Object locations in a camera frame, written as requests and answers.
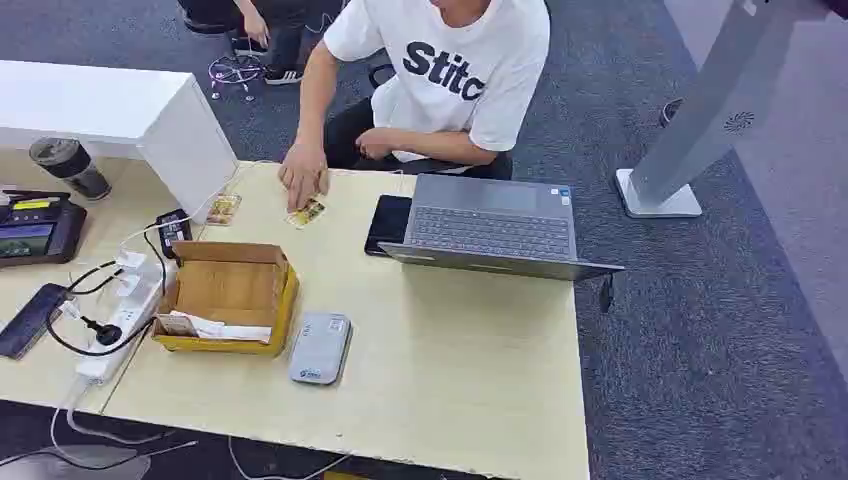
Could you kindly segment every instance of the card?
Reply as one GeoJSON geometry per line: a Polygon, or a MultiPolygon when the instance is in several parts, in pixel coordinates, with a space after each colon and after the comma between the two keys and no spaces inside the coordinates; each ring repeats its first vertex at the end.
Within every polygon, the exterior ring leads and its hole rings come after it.
{"type": "Polygon", "coordinates": [[[218,195],[212,204],[212,208],[209,209],[206,223],[229,226],[233,222],[233,217],[235,217],[239,205],[241,205],[241,195],[218,195]]]}
{"type": "Polygon", "coordinates": [[[159,319],[159,324],[168,333],[168,335],[176,335],[180,337],[198,337],[197,330],[191,323],[191,319],[184,315],[164,315],[156,316],[159,319]]]}
{"type": "Polygon", "coordinates": [[[294,213],[290,213],[287,220],[297,228],[304,228],[314,222],[325,209],[326,207],[321,202],[310,198],[307,200],[305,207],[294,213]]]}

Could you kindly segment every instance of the smartphone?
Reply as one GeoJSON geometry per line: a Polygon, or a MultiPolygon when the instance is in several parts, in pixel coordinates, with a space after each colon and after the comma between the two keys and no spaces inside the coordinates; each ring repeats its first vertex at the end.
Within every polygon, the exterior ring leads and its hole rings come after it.
{"type": "Polygon", "coordinates": [[[0,332],[0,355],[20,360],[59,316],[57,307],[68,297],[65,287],[48,283],[24,305],[0,332]]]}
{"type": "Polygon", "coordinates": [[[368,230],[368,238],[365,239],[365,253],[388,257],[389,255],[377,245],[378,242],[403,243],[411,208],[412,199],[409,197],[380,196],[374,219],[371,220],[371,228],[368,230]]]}

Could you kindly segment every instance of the black tumbler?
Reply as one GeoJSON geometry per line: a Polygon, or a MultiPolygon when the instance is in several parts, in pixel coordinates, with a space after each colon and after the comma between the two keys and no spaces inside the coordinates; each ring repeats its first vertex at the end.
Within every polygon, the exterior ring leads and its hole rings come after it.
{"type": "Polygon", "coordinates": [[[29,156],[41,168],[62,179],[89,200],[100,200],[112,191],[112,186],[76,140],[39,139],[30,147],[29,156]]]}

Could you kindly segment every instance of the white t-shirt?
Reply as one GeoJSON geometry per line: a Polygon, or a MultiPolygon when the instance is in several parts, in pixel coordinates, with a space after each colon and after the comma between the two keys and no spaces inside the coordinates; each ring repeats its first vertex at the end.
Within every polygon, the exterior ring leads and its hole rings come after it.
{"type": "Polygon", "coordinates": [[[374,92],[375,126],[467,131],[478,147],[504,152],[515,146],[549,38],[543,0],[491,0],[463,28],[447,26],[429,0],[351,0],[324,43],[342,61],[386,49],[397,74],[374,92]]]}

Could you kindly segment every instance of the cardboard box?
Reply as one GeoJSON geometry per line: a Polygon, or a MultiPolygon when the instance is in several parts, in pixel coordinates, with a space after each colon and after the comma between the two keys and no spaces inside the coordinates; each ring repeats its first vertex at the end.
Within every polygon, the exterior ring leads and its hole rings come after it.
{"type": "Polygon", "coordinates": [[[285,347],[299,282],[277,245],[174,242],[182,260],[159,313],[178,310],[227,325],[272,327],[269,343],[169,335],[157,319],[153,339],[168,350],[276,356],[285,347]]]}

